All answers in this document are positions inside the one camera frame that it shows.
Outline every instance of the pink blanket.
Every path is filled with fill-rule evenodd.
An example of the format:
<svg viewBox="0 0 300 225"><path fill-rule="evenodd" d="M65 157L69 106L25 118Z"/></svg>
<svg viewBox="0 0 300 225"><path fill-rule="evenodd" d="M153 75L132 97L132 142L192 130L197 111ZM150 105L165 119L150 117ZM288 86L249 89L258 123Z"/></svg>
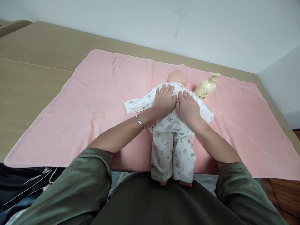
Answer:
<svg viewBox="0 0 300 225"><path fill-rule="evenodd" d="M211 73L128 55L93 50L59 95L43 110L5 159L11 167L67 167L98 135L134 116L124 101L144 96L173 70L188 75L187 89ZM220 77L204 100L210 126L239 153L254 177L300 180L300 157L253 83ZM149 171L152 134L142 131L113 158L112 169ZM198 138L195 173L218 172Z"/></svg>

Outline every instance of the cream-colored bottle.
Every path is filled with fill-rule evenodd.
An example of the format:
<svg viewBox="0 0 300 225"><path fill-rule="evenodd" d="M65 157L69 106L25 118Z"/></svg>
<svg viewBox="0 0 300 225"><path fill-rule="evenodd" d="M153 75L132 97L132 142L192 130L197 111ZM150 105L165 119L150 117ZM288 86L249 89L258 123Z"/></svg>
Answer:
<svg viewBox="0 0 300 225"><path fill-rule="evenodd" d="M196 96L200 99L205 99L211 92L216 89L216 82L219 76L221 76L221 74L212 73L211 78L203 80L194 91Z"/></svg>

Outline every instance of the table surface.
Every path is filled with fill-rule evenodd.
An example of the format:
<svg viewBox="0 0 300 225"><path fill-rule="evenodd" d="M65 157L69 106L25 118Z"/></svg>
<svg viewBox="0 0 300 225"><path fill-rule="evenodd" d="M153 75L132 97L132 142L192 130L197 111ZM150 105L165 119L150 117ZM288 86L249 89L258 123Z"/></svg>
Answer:
<svg viewBox="0 0 300 225"><path fill-rule="evenodd" d="M0 38L0 161L93 49L219 72L257 85L300 155L300 142L259 78L249 72L38 21Z"/></svg>

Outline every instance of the bracelet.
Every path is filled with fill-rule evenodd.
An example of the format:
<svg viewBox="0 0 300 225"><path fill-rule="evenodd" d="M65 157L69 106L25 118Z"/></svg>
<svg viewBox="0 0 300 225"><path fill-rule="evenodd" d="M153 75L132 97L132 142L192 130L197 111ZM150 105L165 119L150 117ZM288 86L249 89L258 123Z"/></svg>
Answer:
<svg viewBox="0 0 300 225"><path fill-rule="evenodd" d="M143 124L143 122L140 120L140 118L138 117L138 115L135 115L135 117L137 118L137 121L139 122L139 124L140 124L145 130L147 130L147 127Z"/></svg>

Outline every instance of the doll head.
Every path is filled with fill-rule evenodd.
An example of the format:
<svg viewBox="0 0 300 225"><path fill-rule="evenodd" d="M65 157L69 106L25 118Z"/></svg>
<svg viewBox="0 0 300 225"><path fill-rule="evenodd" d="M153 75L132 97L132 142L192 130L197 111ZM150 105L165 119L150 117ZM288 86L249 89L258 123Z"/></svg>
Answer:
<svg viewBox="0 0 300 225"><path fill-rule="evenodd" d="M174 70L172 72L170 72L167 82L176 82L176 83L180 83L183 86L187 85L187 76L185 75L184 72L182 72L181 70Z"/></svg>

